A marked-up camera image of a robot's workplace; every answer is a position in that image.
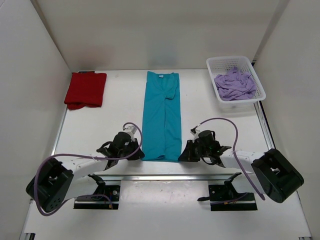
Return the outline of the teal t-shirt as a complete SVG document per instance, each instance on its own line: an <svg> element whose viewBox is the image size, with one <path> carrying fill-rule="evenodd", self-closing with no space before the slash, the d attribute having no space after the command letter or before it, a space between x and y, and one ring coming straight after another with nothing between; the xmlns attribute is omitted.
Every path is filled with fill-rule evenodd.
<svg viewBox="0 0 320 240"><path fill-rule="evenodd" d="M177 163L182 151L178 73L147 72L142 116L144 161Z"/></svg>

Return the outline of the red t-shirt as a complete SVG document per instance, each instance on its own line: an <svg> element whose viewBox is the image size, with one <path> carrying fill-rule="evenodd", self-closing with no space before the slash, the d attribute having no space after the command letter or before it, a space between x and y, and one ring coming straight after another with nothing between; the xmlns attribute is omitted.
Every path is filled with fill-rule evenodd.
<svg viewBox="0 0 320 240"><path fill-rule="evenodd" d="M106 73L73 72L64 104L68 110L100 108L107 81Z"/></svg>

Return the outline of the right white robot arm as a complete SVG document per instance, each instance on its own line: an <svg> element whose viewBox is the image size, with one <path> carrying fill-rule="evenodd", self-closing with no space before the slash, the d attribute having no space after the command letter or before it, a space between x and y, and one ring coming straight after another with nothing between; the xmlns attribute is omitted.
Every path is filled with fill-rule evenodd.
<svg viewBox="0 0 320 240"><path fill-rule="evenodd" d="M193 135L178 161L193 163L209 159L210 166L239 170L215 190L216 202L242 199L260 192L276 203L283 203L304 184L303 176L275 148L266 152L234 150L220 145L212 130L196 130Z"/></svg>

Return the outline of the lavender t-shirt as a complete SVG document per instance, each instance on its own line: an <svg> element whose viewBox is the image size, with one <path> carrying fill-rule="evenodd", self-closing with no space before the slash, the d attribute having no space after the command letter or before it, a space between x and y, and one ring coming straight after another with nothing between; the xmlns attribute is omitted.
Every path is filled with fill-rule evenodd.
<svg viewBox="0 0 320 240"><path fill-rule="evenodd" d="M218 94L223 101L241 101L252 99L257 86L248 72L241 72L237 67L231 68L226 74L218 74L214 78Z"/></svg>

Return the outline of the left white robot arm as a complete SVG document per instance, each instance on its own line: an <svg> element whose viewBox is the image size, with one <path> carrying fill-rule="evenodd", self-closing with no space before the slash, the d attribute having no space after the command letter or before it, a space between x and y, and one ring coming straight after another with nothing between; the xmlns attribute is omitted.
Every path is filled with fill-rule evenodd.
<svg viewBox="0 0 320 240"><path fill-rule="evenodd" d="M38 202L45 215L56 212L70 199L91 198L92 201L110 202L112 194L105 190L105 181L96 173L114 167L119 160L141 160L145 154L137 138L125 131L105 142L97 152L102 156L68 155L61 161L51 157L28 183L26 193Z"/></svg>

